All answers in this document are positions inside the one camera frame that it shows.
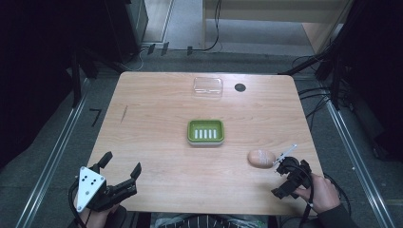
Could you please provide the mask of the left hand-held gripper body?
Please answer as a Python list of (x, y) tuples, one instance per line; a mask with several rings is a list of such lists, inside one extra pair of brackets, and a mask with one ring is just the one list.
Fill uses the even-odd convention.
[(119, 204), (137, 193), (137, 186), (132, 190), (113, 192), (107, 185), (106, 178), (87, 167), (81, 167), (78, 179), (78, 196), (76, 211), (81, 213), (85, 208), (101, 212)]

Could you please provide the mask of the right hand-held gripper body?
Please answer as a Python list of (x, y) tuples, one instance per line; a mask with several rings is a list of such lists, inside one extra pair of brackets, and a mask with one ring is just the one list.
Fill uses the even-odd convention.
[(311, 186), (311, 167), (306, 160), (298, 161), (294, 157), (285, 157), (279, 162), (276, 171), (280, 175), (286, 175), (286, 181), (278, 188), (272, 190), (272, 193), (279, 199), (285, 197), (298, 198), (295, 191), (303, 186), (309, 188)]

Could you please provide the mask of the brown oval soap bar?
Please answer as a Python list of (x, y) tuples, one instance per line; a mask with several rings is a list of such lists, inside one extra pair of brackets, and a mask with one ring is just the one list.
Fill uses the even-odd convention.
[(276, 156), (270, 151), (258, 149), (250, 151), (247, 160), (253, 167), (268, 169), (274, 165)]

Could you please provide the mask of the person's left hand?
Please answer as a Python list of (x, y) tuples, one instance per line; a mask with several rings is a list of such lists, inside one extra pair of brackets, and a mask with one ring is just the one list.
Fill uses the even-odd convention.
[(86, 228), (105, 228), (107, 219), (115, 213), (118, 207), (119, 204), (115, 204), (111, 208), (101, 212), (96, 212), (85, 208), (79, 214), (79, 218)]

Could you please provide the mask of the person's right hand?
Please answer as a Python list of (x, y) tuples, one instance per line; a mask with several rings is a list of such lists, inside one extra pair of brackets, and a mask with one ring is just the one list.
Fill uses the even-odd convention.
[(325, 212), (340, 204), (338, 191), (328, 179), (316, 174), (312, 174), (311, 179), (313, 183), (310, 188), (298, 188), (294, 193), (312, 204), (316, 213)]

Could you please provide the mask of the black angled floor marker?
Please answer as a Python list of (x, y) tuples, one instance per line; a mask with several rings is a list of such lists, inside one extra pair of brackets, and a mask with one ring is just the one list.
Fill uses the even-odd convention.
[(93, 122), (91, 124), (91, 127), (94, 127), (95, 124), (98, 122), (100, 116), (101, 116), (102, 109), (101, 108), (90, 108), (89, 111), (95, 113), (94, 114), (95, 115), (94, 120), (93, 120)]

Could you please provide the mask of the green soap dish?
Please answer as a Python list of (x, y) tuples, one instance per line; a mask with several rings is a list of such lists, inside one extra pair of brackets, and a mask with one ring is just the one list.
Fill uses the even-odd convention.
[(192, 120), (187, 125), (187, 140), (192, 145), (221, 145), (224, 142), (223, 122), (220, 120)]

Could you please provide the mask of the black metal stand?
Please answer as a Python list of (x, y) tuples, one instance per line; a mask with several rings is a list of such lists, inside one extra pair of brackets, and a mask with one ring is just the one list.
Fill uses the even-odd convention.
[(319, 54), (311, 56), (305, 62), (292, 67), (286, 71), (280, 72), (279, 75), (295, 75), (313, 64), (319, 63), (315, 76), (319, 81), (324, 81), (329, 75), (332, 75), (331, 82), (331, 102), (336, 110), (339, 110), (338, 91), (341, 79), (341, 63), (340, 53), (346, 45), (348, 38), (353, 33), (355, 27), (355, 19), (348, 20), (340, 29), (336, 38)]
[(70, 66), (73, 107), (77, 107), (83, 97), (80, 71), (82, 70), (87, 78), (96, 78), (98, 75), (98, 69), (95, 66), (95, 62), (100, 62), (119, 74), (125, 71), (122, 64), (114, 63), (88, 47), (72, 47), (70, 49)]

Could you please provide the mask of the person's striped clothing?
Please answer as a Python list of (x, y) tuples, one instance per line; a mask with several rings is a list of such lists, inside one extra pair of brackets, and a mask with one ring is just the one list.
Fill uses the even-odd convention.
[(150, 228), (269, 228), (267, 216), (153, 213)]

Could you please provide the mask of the clear plastic lid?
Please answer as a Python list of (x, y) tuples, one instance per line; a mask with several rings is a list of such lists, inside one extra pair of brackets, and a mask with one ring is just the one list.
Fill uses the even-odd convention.
[(193, 83), (193, 94), (202, 97), (220, 97), (223, 92), (221, 78), (196, 77)]

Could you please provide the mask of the dark cabinet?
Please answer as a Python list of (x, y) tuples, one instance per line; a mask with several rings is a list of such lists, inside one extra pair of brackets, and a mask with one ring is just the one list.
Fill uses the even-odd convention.
[(122, 62), (130, 54), (139, 54), (148, 24), (144, 0), (105, 0), (114, 59)]

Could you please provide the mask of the aluminium floor rail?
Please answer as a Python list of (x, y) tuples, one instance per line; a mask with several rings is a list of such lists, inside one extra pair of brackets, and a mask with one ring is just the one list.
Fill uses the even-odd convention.
[(51, 153), (41, 172), (41, 175), (39, 176), (38, 181), (36, 182), (33, 190), (29, 195), (28, 201), (15, 225), (15, 228), (30, 228), (31, 224), (33, 223), (39, 207), (42, 204), (43, 198), (48, 191), (48, 187), (59, 165), (59, 162), (63, 157), (69, 138), (82, 113), (90, 87), (91, 81), (89, 79), (84, 79), (81, 88), (82, 98), (79, 100), (78, 104), (69, 112), (68, 118), (62, 128), (62, 131), (59, 134), (58, 139), (51, 150)]
[(363, 191), (372, 207), (374, 216), (380, 228), (396, 228), (385, 200), (374, 183), (374, 180), (360, 155), (360, 151), (357, 148), (341, 113), (336, 110), (332, 104), (327, 104), (327, 109), (331, 115), (336, 130), (343, 141), (354, 171), (363, 187)]

